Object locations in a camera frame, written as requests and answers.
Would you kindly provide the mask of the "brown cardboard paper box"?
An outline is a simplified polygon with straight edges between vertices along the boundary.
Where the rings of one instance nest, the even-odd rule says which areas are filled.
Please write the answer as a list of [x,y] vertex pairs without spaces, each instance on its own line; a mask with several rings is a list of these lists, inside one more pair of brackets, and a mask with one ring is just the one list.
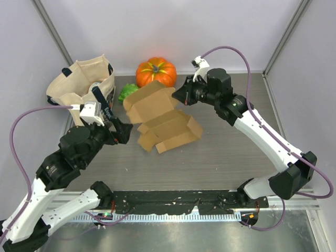
[[138,144],[147,152],[158,153],[194,142],[202,137],[202,126],[189,114],[176,108],[175,88],[153,81],[123,101],[132,124],[139,124]]

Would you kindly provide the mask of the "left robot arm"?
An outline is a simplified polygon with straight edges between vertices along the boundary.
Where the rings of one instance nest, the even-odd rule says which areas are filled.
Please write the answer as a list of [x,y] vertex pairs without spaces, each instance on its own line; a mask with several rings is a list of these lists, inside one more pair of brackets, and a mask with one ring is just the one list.
[[48,210],[51,202],[80,176],[104,145],[126,144],[132,124],[113,119],[115,131],[109,125],[96,123],[72,127],[61,139],[59,149],[47,156],[36,172],[31,196],[22,201],[27,207],[19,214],[1,221],[5,236],[4,251],[36,251],[61,226],[80,213],[93,208],[107,209],[113,193],[102,181],[94,182],[86,191],[66,204]]

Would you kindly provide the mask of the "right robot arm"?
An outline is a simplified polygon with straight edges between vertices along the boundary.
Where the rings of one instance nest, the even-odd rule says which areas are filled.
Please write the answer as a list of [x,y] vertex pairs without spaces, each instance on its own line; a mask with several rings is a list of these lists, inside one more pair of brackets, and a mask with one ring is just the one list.
[[311,151],[294,150],[276,131],[263,129],[266,122],[258,123],[262,119],[258,111],[249,111],[246,98],[234,93],[226,70],[211,69],[206,78],[187,76],[172,97],[186,106],[197,102],[212,105],[221,119],[249,137],[275,166],[277,173],[251,178],[238,188],[237,201],[242,207],[250,207],[264,196],[289,200],[311,180],[313,170],[309,164],[316,164],[317,157]]

